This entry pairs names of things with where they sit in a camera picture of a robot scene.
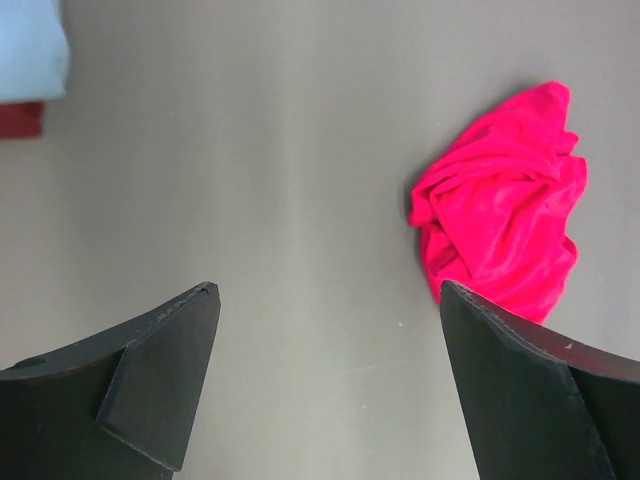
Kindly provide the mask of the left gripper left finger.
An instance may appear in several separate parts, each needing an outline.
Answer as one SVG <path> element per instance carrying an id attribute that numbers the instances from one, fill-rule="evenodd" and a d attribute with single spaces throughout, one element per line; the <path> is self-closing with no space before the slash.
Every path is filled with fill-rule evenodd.
<path id="1" fill-rule="evenodd" d="M 204 282 L 1 372 L 4 479 L 170 479 L 184 464 L 220 316 Z"/>

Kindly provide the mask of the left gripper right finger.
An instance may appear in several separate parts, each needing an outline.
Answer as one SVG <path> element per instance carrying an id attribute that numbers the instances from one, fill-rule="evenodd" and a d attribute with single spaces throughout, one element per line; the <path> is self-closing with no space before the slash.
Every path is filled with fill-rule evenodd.
<path id="1" fill-rule="evenodd" d="M 482 479 L 636 479 L 639 364 L 446 281 L 447 352 Z"/>

